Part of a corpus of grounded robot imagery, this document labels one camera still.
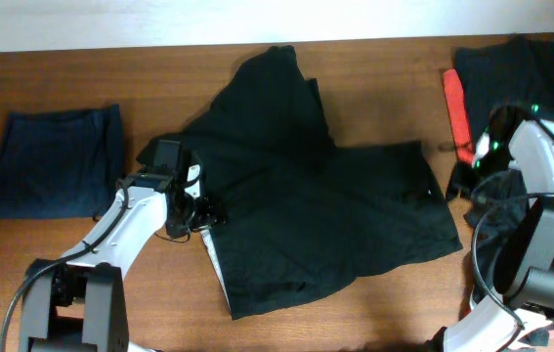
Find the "black shorts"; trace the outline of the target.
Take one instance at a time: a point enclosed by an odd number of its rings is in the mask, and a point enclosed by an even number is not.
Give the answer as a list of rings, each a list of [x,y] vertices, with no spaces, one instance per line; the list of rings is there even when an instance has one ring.
[[[337,147],[290,46],[244,62],[175,138],[226,216],[211,238],[234,319],[461,248],[420,144]]]

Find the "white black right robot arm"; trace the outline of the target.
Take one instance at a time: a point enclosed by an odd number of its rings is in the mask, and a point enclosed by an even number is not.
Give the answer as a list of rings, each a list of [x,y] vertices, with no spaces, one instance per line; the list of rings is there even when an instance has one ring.
[[[474,237],[494,253],[482,298],[440,330],[440,351],[503,350],[554,322],[554,121],[538,106],[492,113],[488,153],[472,171],[471,200],[507,218],[505,237]],[[212,260],[234,319],[311,303],[360,277],[456,252],[458,234],[418,142],[317,152],[300,141],[249,146],[222,135],[192,146],[226,217],[211,233]]]

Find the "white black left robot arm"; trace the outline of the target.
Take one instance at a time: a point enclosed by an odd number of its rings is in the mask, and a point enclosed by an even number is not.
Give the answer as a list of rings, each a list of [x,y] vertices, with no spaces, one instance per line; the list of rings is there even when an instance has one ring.
[[[175,241],[209,227],[199,213],[203,181],[196,156],[119,180],[111,206],[81,242],[27,268],[3,319],[0,350],[16,312],[20,351],[141,350],[130,339],[124,279],[158,230]]]

